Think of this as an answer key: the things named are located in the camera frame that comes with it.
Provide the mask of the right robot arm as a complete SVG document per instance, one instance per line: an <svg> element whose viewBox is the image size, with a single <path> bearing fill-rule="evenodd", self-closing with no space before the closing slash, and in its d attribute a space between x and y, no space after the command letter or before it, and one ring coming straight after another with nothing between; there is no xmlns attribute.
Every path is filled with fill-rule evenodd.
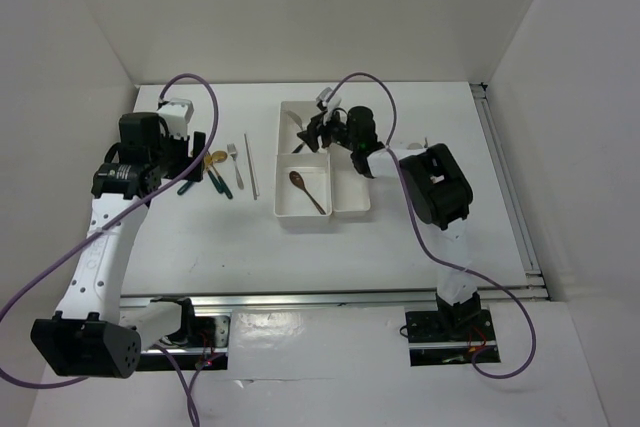
<svg viewBox="0 0 640 427"><path fill-rule="evenodd" d="M460 338L479 316L481 303L466 241L473 192L450 149L439 143L393 151L379 140L373 113L364 106L345 117L339 108L319 113L297 137L312 152L333 144L346 149L355 171L366 178L399 178L414 221L427 227L435 244L436 326L444 337Z"/></svg>

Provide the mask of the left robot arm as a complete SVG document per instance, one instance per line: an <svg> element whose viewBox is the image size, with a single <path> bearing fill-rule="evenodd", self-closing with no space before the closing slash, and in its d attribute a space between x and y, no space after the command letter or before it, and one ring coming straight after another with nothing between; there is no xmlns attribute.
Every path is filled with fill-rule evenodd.
<svg viewBox="0 0 640 427"><path fill-rule="evenodd" d="M162 338L184 346L196 337L198 323L186 298L156 298L135 318L120 314L123 281L149 195L189 166L194 169L188 179L202 178L196 157L206 136L188 132L192 115L187 104L169 103L120 118L120 139L93 175L88 232L97 238L82 250L53 316L35 320L31 329L34 346L57 375L127 378L142 352Z"/></svg>

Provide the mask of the dark wooden spoon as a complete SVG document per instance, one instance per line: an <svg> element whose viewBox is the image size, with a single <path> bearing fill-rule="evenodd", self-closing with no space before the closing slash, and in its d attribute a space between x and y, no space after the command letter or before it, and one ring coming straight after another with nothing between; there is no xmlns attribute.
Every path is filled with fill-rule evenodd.
<svg viewBox="0 0 640 427"><path fill-rule="evenodd" d="M316 210L319 212L320 215L325 215L326 211L324 210L324 208L319 204L319 202L311 195L311 193L308 191L304 179L302 178L301 174L297 171L290 171L288 174L289 180L290 182L299 190L301 190L310 200L310 202L313 204L313 206L316 208Z"/></svg>

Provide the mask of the gold fork green handle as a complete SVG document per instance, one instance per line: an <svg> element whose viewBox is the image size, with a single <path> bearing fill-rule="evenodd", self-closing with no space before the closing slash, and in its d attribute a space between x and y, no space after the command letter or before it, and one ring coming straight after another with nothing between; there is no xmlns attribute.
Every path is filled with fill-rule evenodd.
<svg viewBox="0 0 640 427"><path fill-rule="evenodd" d="M291 152L291 154L297 154L299 152L301 152L301 150L306 146L306 144L304 142L300 143L296 148L293 149L293 151Z"/></svg>

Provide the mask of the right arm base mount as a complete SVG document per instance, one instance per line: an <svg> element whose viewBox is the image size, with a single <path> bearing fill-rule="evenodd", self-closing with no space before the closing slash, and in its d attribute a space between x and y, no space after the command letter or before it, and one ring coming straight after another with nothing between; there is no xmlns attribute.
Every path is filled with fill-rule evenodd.
<svg viewBox="0 0 640 427"><path fill-rule="evenodd" d="M487 309L461 331L446 330L436 311L407 311L399 334L408 342L412 367L449 366L476 362L500 363L492 317Z"/></svg>

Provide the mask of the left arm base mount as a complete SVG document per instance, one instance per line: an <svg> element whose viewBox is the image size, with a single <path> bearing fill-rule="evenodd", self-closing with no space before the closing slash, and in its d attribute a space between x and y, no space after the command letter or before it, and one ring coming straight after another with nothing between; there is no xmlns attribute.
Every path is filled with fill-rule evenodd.
<svg viewBox="0 0 640 427"><path fill-rule="evenodd" d="M137 372L170 371L171 359L183 371L209 371L228 366L228 315L198 316L189 297L154 297L143 309L123 312L120 324L140 336Z"/></svg>

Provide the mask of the gold spoon green handle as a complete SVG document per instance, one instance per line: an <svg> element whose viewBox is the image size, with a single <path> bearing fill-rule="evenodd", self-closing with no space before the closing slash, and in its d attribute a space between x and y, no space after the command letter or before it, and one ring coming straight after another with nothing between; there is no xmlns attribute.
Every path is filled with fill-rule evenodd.
<svg viewBox="0 0 640 427"><path fill-rule="evenodd" d="M227 159L227 157L228 154L223 150L208 153L206 156L207 173L209 174L209 178L212 181L217 192L219 194L225 195L229 200L231 200L233 198L233 194L231 193L231 190L228 187L226 181L216 168L216 165L219 163L223 163Z"/></svg>

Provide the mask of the large silver fork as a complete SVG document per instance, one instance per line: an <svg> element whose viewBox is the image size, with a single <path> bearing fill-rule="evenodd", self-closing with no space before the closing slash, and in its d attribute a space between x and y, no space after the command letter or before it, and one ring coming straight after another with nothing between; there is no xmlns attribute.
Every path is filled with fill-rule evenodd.
<svg viewBox="0 0 640 427"><path fill-rule="evenodd" d="M289 117L290 120L294 122L294 124L298 127L300 131L303 131L305 129L303 121L298 114L290 110L285 110L284 113Z"/></svg>

